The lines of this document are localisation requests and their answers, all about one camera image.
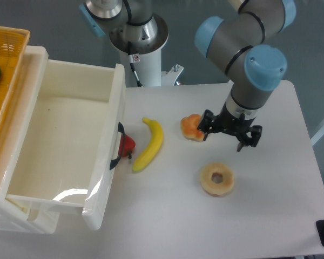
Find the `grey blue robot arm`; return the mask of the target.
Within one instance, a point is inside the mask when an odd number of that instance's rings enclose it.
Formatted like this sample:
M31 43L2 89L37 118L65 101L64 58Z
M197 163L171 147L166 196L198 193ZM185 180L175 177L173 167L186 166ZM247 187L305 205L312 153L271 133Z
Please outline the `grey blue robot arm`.
M293 1L232 1L238 17L226 22L213 16L195 33L199 52L232 82L218 115L205 111L198 129L205 135L225 133L238 139L238 148L255 147L262 128L253 125L257 112L287 70L281 51L265 40L288 27L296 15ZM92 32L108 35L120 53L128 87L161 86L161 49L168 40L165 21L151 1L85 1L79 11Z

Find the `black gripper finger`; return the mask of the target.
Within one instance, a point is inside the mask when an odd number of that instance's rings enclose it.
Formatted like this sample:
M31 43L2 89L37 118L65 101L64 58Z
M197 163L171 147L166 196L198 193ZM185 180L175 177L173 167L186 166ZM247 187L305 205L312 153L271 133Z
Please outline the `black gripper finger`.
M262 135L262 126L250 126L247 131L237 134L237 152L241 151L244 147L256 147Z
M202 114L197 130L204 134L203 141L205 141L209 134L213 133L213 123L216 121L216 116L210 110L205 110Z

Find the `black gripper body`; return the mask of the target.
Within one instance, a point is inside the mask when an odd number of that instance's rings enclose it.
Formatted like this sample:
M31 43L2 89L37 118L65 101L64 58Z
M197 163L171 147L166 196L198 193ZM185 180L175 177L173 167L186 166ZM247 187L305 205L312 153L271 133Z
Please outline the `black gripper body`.
M222 107L212 125L212 133L225 133L235 136L239 141L248 141L251 137L247 135L253 119L246 120L245 115L233 116L226 105Z

